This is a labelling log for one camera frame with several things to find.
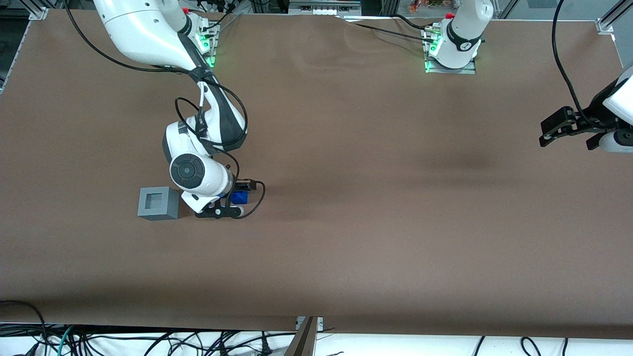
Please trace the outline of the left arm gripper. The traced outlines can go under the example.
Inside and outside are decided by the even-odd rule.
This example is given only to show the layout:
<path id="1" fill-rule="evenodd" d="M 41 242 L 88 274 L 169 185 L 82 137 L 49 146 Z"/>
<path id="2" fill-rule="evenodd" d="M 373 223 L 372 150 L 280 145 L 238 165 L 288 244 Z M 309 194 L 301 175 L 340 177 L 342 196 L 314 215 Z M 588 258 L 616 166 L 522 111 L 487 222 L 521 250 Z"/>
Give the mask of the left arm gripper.
<path id="1" fill-rule="evenodd" d="M 582 110 L 577 95 L 571 94 L 574 104 L 577 105 L 577 114 L 572 107 L 563 106 L 544 119 L 540 123 L 540 147 L 545 148 L 561 137 L 589 132 L 596 134 L 586 140 L 587 149 L 592 151 L 601 147 L 603 137 L 620 128 L 617 116 L 603 104 L 612 94 L 613 91 L 599 92 L 589 106 Z"/>

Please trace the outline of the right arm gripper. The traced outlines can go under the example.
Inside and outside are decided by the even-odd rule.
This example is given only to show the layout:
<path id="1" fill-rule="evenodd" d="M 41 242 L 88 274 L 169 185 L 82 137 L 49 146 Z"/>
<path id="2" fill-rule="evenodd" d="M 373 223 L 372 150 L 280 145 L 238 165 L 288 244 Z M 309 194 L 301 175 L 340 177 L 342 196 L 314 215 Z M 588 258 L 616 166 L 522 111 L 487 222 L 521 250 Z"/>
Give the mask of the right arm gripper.
<path id="1" fill-rule="evenodd" d="M 204 180 L 195 188 L 181 186 L 183 190 L 181 198 L 192 211 L 201 213 L 215 201 L 218 201 L 218 204 L 221 205 L 231 205 L 231 195 L 228 195 L 228 193 L 232 188 L 234 191 L 256 191 L 256 181 L 236 180 L 235 182 L 234 179 L 225 179 L 223 181 Z"/>

